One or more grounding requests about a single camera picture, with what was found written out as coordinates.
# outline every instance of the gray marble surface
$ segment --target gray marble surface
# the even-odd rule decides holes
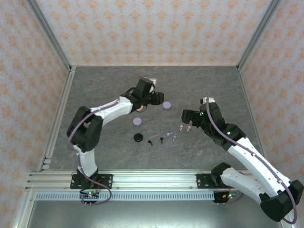
[[[156,78],[156,91],[165,94],[172,108],[148,106],[143,113],[131,113],[106,124],[95,148],[99,169],[202,169],[210,170],[221,162],[236,169],[244,166],[215,145],[202,129],[187,125],[180,131],[183,109],[199,110],[200,99],[214,97],[227,123],[238,125],[260,151],[253,123],[246,104],[238,72],[231,66],[128,66],[77,67],[62,123],[57,137],[51,169],[76,169],[74,152],[67,147],[66,131],[78,108],[97,107],[115,100],[130,87],[136,86],[139,76]],[[133,118],[142,119],[141,126]],[[142,142],[133,136],[141,133]]]

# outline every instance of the black disc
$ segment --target black disc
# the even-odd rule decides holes
[[[136,133],[136,134],[134,135],[134,140],[137,141],[137,142],[142,141],[142,140],[143,140],[143,135],[140,134],[140,133]]]

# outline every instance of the patterned wallpaper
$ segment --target patterned wallpaper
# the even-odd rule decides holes
[[[72,65],[236,65],[271,0],[38,0]]]
[[[268,158],[304,183],[304,1],[281,3],[242,77]]]
[[[24,0],[0,1],[0,15],[0,227],[11,228],[66,71]]]

